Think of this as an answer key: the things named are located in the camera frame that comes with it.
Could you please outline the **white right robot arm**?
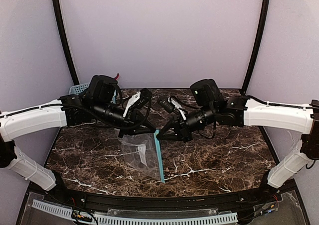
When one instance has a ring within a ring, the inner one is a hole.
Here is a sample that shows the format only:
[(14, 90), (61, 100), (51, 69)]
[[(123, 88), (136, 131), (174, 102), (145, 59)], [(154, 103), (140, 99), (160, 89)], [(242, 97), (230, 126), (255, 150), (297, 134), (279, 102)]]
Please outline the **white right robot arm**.
[(268, 193), (280, 188), (311, 161), (319, 158), (319, 102), (290, 105), (262, 101), (253, 96), (225, 99), (213, 79), (203, 79), (190, 86), (198, 107), (185, 113), (175, 96), (158, 99), (168, 113), (179, 111), (157, 134), (158, 140), (189, 142), (193, 132), (207, 125), (267, 126), (300, 132), (296, 147), (278, 165), (267, 172), (260, 189)]

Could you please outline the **clear zip top bag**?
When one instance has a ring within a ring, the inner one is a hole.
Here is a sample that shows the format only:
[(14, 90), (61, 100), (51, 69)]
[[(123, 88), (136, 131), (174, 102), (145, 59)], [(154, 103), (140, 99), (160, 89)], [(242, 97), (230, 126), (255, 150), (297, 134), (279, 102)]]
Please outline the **clear zip top bag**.
[(154, 133), (124, 135), (118, 138), (124, 161), (142, 174), (164, 183), (159, 130)]

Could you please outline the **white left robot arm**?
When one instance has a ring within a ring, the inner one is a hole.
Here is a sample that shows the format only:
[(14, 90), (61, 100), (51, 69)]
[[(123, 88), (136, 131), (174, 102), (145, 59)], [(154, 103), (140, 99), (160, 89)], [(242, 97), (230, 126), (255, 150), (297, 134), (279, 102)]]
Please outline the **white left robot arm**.
[(95, 75), (78, 94), (61, 96), (39, 106), (2, 112), (0, 115), (0, 166), (11, 170), (44, 191), (64, 188), (58, 172), (49, 170), (26, 155), (15, 139), (52, 128), (103, 123), (117, 130), (117, 136), (154, 133), (148, 121), (152, 93), (143, 88), (127, 99), (115, 78)]

